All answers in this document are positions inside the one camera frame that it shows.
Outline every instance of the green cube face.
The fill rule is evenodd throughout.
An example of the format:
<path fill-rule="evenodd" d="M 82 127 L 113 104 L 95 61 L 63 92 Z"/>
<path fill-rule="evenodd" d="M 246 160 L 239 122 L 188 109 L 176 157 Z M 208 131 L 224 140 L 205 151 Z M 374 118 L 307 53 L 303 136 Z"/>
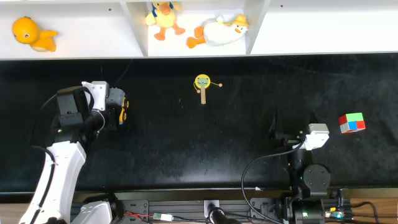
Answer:
<path fill-rule="evenodd" d="M 350 121 L 363 121 L 362 113 L 347 114 L 347 122 Z"/>

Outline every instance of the yellow duck plush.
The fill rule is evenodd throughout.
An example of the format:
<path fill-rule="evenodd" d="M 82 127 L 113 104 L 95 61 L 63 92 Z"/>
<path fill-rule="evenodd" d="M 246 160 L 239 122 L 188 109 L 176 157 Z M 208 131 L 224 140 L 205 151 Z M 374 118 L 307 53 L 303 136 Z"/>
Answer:
<path fill-rule="evenodd" d="M 157 24 L 160 27 L 160 32 L 155 34 L 158 40 L 165 40 L 166 29 L 173 28 L 176 35 L 183 34 L 185 29 L 176 24 L 177 15 L 175 10 L 181 11 L 182 6 L 179 2 L 152 2 L 152 11 L 146 17 L 146 24 L 152 26 Z"/>
<path fill-rule="evenodd" d="M 12 25 L 12 32 L 15 39 L 22 44 L 29 44 L 32 49 L 38 52 L 51 51 L 56 49 L 53 37 L 57 31 L 42 30 L 31 18 L 22 17 Z"/>

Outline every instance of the yellow and black toy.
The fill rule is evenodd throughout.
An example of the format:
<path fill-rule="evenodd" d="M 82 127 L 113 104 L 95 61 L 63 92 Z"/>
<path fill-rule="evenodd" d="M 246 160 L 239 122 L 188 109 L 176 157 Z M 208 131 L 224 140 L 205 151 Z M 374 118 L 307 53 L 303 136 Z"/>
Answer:
<path fill-rule="evenodd" d="M 211 82 L 210 77 L 205 74 L 198 75 L 193 82 L 193 87 L 195 87 L 197 93 L 200 93 L 201 104 L 206 104 L 206 89 L 210 86 L 210 84 L 218 85 L 219 87 L 223 86 L 222 83 L 217 84 Z"/>
<path fill-rule="evenodd" d="M 29 44 L 38 52 L 51 51 L 57 48 L 53 37 L 57 31 L 42 30 L 31 18 L 25 16 L 17 19 L 12 25 L 15 39 L 22 44 Z"/>

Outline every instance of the stuffed animal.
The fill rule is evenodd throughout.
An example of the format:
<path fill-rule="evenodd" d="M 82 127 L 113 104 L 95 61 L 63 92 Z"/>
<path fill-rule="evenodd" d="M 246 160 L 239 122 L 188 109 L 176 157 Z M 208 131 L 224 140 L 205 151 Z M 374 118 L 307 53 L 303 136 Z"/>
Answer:
<path fill-rule="evenodd" d="M 51 51 L 56 49 L 53 37 L 57 31 L 42 30 L 31 18 L 22 17 L 12 25 L 12 32 L 15 39 L 22 44 L 29 44 L 33 50 L 38 52 Z"/>
<path fill-rule="evenodd" d="M 187 39 L 189 48 L 194 48 L 198 44 L 208 44 L 209 46 L 221 46 L 234 42 L 242 38 L 248 31 L 249 24 L 244 15 L 238 15 L 237 18 L 228 24 L 224 22 L 222 16 L 217 20 L 209 20 L 204 26 L 195 29 L 195 37 Z"/>
<path fill-rule="evenodd" d="M 152 26 L 157 24 L 160 27 L 160 32 L 155 34 L 158 40 L 165 40 L 166 29 L 173 27 L 175 34 L 180 35 L 185 32 L 185 29 L 179 27 L 176 23 L 177 15 L 174 12 L 182 10 L 179 2 L 152 2 L 152 12 L 146 17 L 146 24 Z"/>

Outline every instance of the black table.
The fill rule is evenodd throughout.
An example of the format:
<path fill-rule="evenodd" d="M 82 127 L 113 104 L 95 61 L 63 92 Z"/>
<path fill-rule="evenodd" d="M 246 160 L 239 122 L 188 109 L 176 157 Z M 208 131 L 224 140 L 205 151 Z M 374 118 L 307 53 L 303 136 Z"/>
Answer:
<path fill-rule="evenodd" d="M 27 135 L 35 112 L 57 90 L 81 81 L 110 85 L 125 60 L 0 62 L 0 191 L 34 191 L 43 152 Z M 117 84 L 131 109 L 126 126 L 102 132 L 87 150 L 77 190 L 239 187 L 244 167 L 277 152 L 267 132 L 278 109 L 286 133 L 305 130 L 311 112 L 330 139 L 313 151 L 332 187 L 397 187 L 398 55 L 309 55 L 133 60 Z M 222 83 L 193 88 L 205 73 Z M 43 142 L 55 105 L 45 110 L 34 142 Z M 366 130 L 341 134 L 339 116 L 362 112 Z M 287 189 L 286 157 L 255 164 L 248 187 Z"/>

